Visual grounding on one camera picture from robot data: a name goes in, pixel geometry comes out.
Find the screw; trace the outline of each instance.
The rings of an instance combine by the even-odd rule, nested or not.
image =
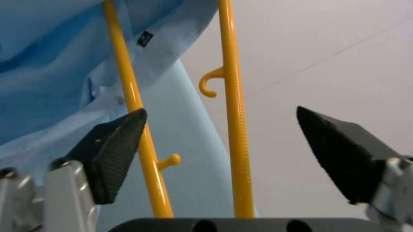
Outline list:
[[[67,166],[69,164],[70,164],[70,159],[68,159],[67,157],[61,157],[51,162],[49,169],[53,171],[53,170],[62,168],[64,166]]]
[[[17,177],[15,168],[4,168],[0,170],[0,179],[14,179]]]

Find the black rubber gripper pad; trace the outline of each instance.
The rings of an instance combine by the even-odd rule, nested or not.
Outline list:
[[[66,156],[83,163],[96,204],[115,201],[143,132],[144,109],[96,125]]]

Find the hole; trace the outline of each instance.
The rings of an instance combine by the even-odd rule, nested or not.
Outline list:
[[[303,221],[291,220],[287,224],[287,232],[312,232],[312,229]]]
[[[201,220],[193,226],[192,232],[217,232],[217,227],[212,221]]]

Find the light blue fabric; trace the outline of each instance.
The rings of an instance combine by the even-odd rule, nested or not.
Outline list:
[[[96,124],[126,113],[101,0],[0,0],[0,168],[47,166]],[[118,0],[121,22],[177,217],[232,217],[228,154],[180,61],[216,11],[215,0]],[[154,35],[145,48],[136,41]],[[98,231],[151,217],[139,159]]]
[[[78,111],[95,98],[93,81],[118,81],[93,72],[112,54],[101,1],[0,0],[0,145]],[[216,11],[215,0],[116,4],[140,83],[156,82]],[[143,48],[145,30],[154,37]]]

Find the hook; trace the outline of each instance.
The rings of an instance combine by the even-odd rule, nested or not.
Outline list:
[[[207,97],[214,98],[217,92],[207,89],[207,81],[211,78],[224,78],[224,68],[220,67],[205,74],[199,81],[199,90]]]
[[[170,166],[177,166],[180,163],[181,163],[181,156],[174,153],[170,157],[168,157],[167,159],[164,159],[164,160],[158,162],[156,165],[158,166],[159,170],[163,170],[163,169],[168,168]]]

